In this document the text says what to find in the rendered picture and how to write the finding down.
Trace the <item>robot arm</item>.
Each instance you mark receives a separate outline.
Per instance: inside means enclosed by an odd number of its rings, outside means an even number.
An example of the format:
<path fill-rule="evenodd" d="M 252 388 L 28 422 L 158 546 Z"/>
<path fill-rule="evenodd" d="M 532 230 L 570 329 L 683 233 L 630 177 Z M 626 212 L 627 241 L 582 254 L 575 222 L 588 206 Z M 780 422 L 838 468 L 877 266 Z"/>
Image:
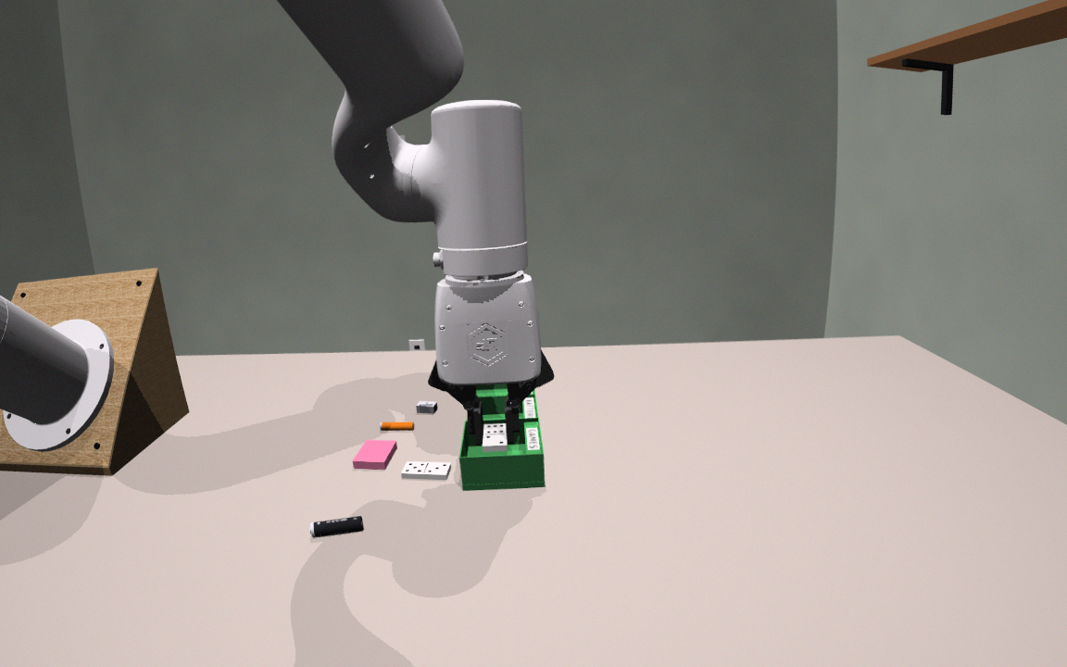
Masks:
<path fill-rule="evenodd" d="M 463 49 L 442 0 L 278 4 L 345 85 L 332 155 L 353 191 L 394 222 L 435 223 L 433 266 L 450 277 L 479 282 L 528 269 L 520 106 L 440 106 L 423 146 L 391 126 L 461 79 Z M 0 296 L 0 409 L 14 442 L 41 452 L 70 444 L 100 413 L 113 372 L 101 328 L 85 320 L 50 328 Z"/>

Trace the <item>green three-compartment bin rack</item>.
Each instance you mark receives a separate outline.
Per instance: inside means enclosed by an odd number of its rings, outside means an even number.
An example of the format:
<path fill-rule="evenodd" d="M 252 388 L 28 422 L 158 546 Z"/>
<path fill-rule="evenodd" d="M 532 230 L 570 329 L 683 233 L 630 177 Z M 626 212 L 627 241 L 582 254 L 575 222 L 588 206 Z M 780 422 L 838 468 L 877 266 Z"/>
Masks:
<path fill-rule="evenodd" d="M 477 385 L 477 396 L 483 402 L 483 425 L 505 423 L 507 395 L 507 384 Z M 515 444 L 508 443 L 508 451 L 483 452 L 483 444 L 477 445 L 475 434 L 469 434 L 467 414 L 460 448 L 462 490 L 546 488 L 545 451 L 537 417 L 534 390 L 520 406 L 520 433 L 513 434 Z"/>

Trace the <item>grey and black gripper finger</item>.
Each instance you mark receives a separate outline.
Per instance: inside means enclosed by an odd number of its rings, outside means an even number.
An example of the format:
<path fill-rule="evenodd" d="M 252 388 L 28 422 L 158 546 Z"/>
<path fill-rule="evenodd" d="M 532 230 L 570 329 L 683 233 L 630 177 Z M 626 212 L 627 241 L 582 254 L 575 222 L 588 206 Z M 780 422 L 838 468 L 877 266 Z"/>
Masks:
<path fill-rule="evenodd" d="M 442 383 L 439 379 L 436 361 L 433 364 L 431 377 L 428 384 L 433 388 L 446 390 L 446 392 L 457 399 L 460 404 L 469 413 L 469 434 L 475 434 L 477 445 L 483 443 L 483 407 L 482 401 L 477 396 L 477 385 L 450 385 Z M 461 387 L 461 388 L 460 388 Z"/>
<path fill-rule="evenodd" d="M 520 406 L 539 385 L 545 385 L 554 379 L 550 360 L 541 350 L 541 372 L 530 383 L 507 384 L 508 396 L 505 400 L 505 419 L 507 419 L 507 443 L 515 444 L 513 434 L 520 433 Z"/>

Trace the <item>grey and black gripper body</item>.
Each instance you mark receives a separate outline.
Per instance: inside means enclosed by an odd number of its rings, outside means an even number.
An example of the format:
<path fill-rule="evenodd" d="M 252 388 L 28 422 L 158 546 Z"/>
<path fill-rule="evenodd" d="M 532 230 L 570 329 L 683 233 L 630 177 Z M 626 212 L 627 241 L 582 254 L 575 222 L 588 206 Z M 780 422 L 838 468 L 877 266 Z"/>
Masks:
<path fill-rule="evenodd" d="M 445 384 L 516 384 L 536 379 L 542 360 L 531 277 L 522 271 L 479 282 L 447 275 L 437 283 L 435 346 L 439 377 Z"/>

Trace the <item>white domino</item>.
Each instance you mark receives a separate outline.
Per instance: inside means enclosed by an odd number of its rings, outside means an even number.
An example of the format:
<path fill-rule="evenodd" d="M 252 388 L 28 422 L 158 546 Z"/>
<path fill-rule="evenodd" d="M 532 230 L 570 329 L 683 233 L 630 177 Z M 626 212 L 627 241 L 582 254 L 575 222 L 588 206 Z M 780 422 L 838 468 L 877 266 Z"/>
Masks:
<path fill-rule="evenodd" d="M 485 423 L 483 426 L 483 452 L 493 451 L 508 451 L 506 423 Z"/>
<path fill-rule="evenodd" d="M 450 461 L 407 461 L 402 480 L 447 480 Z"/>

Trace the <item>black aa battery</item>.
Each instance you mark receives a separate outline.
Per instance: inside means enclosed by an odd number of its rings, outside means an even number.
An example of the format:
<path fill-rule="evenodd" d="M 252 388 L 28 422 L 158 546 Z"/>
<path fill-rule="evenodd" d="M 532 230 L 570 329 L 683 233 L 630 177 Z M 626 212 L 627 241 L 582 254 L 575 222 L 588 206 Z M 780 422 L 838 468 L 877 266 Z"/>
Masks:
<path fill-rule="evenodd" d="M 312 537 L 327 535 L 350 535 L 350 533 L 364 531 L 363 521 L 357 518 L 343 518 L 329 521 L 315 521 L 310 523 Z"/>

